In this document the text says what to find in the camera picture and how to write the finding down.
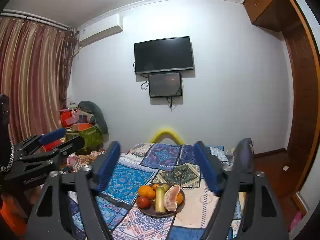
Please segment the large orange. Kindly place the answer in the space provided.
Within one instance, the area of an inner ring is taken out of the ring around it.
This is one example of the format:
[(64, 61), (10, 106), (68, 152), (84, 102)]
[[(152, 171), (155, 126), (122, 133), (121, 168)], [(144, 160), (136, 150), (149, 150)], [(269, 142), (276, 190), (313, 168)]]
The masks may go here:
[(147, 191), (153, 190), (149, 185), (143, 185), (138, 189), (139, 196), (145, 196)]

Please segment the red tomato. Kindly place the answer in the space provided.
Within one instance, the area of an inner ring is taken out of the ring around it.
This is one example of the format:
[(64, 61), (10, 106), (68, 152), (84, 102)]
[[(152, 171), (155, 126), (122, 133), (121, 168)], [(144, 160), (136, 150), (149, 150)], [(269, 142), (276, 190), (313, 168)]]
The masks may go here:
[(139, 196), (136, 200), (137, 206), (140, 209), (148, 209), (151, 205), (151, 202), (146, 196)]

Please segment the small tangerine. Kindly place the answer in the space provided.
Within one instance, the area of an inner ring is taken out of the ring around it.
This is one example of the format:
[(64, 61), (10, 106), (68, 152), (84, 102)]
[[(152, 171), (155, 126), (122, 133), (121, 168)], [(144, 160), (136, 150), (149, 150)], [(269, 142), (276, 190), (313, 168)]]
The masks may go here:
[(148, 197), (149, 199), (155, 199), (156, 193), (155, 193), (155, 191), (150, 190), (150, 191), (147, 191), (145, 196)]
[(152, 189), (155, 190), (157, 187), (159, 187), (159, 184), (153, 184)]

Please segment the peeled pomelo segment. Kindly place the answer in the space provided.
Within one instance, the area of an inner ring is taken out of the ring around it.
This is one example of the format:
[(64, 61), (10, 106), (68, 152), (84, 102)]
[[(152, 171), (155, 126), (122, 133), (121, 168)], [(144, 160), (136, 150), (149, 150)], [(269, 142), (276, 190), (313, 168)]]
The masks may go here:
[(180, 193), (180, 185), (174, 185), (170, 187), (167, 192), (164, 194), (164, 207), (170, 212), (175, 212), (177, 210), (177, 196)]

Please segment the green gift box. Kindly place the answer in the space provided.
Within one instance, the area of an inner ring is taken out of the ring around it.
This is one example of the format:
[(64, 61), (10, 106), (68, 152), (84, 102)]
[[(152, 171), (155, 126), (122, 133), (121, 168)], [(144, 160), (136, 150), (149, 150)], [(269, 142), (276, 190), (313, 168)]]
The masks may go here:
[(85, 140), (84, 147), (76, 152), (78, 155), (89, 155), (92, 151), (99, 151), (103, 148), (103, 135), (97, 126), (92, 126), (79, 132), (67, 130), (67, 140), (76, 136), (82, 136)]

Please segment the red box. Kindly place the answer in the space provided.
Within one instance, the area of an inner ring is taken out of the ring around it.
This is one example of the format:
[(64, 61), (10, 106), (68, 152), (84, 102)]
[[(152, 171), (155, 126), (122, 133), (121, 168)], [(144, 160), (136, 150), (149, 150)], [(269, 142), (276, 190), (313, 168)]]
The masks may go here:
[(75, 120), (75, 116), (73, 115), (73, 112), (71, 110), (62, 109), (60, 111), (60, 121), (61, 121), (61, 125), (64, 128), (71, 127), (72, 124), (75, 123), (74, 120)]

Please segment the grey neck pillow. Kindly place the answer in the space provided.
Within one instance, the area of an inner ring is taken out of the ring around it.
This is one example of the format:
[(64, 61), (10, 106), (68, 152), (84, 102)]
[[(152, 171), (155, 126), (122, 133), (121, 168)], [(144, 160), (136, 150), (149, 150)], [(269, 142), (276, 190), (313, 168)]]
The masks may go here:
[(91, 101), (80, 101), (78, 107), (81, 111), (91, 114), (95, 120), (95, 124), (99, 126), (99, 129), (103, 134), (108, 134), (108, 126), (104, 119), (104, 115), (100, 107)]

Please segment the dark blue pillow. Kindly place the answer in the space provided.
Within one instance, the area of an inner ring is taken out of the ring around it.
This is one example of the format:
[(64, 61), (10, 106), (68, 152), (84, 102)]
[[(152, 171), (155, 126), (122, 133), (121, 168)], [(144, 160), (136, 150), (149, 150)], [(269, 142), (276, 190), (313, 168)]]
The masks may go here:
[(253, 142), (245, 138), (238, 143), (234, 152), (233, 169), (242, 173), (253, 173)]

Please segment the striped red curtain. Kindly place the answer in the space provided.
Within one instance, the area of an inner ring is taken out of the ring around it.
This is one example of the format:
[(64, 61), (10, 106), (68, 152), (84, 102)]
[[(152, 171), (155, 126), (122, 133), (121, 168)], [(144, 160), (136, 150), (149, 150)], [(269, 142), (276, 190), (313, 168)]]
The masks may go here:
[(72, 28), (1, 17), (1, 93), (14, 144), (61, 127), (76, 43)]

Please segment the yellow foam bed guard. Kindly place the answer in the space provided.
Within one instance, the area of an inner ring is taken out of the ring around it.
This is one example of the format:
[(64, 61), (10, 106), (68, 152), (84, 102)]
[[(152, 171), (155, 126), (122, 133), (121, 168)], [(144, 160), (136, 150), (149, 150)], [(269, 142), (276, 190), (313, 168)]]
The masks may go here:
[(160, 143), (163, 139), (170, 138), (176, 145), (184, 145), (181, 137), (170, 128), (159, 129), (151, 138), (150, 143)]

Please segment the blue patchwork bed cover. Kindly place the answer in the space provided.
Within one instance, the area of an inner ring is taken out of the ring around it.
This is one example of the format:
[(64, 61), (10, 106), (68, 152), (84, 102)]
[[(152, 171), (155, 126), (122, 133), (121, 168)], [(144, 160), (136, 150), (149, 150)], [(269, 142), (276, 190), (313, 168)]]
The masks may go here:
[[(138, 189), (153, 183), (180, 185), (183, 210), (164, 218), (142, 213), (136, 206)], [(200, 239), (218, 198), (208, 190), (191, 145), (145, 143), (121, 154), (96, 201), (115, 239)]]

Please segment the white air conditioner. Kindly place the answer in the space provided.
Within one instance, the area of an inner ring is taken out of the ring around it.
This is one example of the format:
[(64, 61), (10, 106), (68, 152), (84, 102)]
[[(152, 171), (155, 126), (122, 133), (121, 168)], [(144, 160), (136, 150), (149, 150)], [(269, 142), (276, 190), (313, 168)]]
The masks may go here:
[(79, 44), (85, 47), (103, 38), (123, 31), (122, 18), (119, 14), (106, 17), (80, 30)]

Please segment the small black wall monitor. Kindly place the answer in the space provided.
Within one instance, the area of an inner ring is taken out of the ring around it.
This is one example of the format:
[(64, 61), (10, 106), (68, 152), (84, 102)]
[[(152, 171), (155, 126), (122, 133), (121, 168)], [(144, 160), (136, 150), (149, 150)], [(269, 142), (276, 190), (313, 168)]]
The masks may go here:
[(150, 98), (182, 96), (180, 72), (149, 74), (149, 96)]

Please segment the large black wall television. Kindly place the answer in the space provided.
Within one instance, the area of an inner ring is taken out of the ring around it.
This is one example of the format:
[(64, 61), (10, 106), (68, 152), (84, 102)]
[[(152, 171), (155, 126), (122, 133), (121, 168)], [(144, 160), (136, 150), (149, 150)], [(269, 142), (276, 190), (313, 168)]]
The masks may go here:
[(189, 36), (135, 43), (134, 56), (136, 74), (194, 69)]

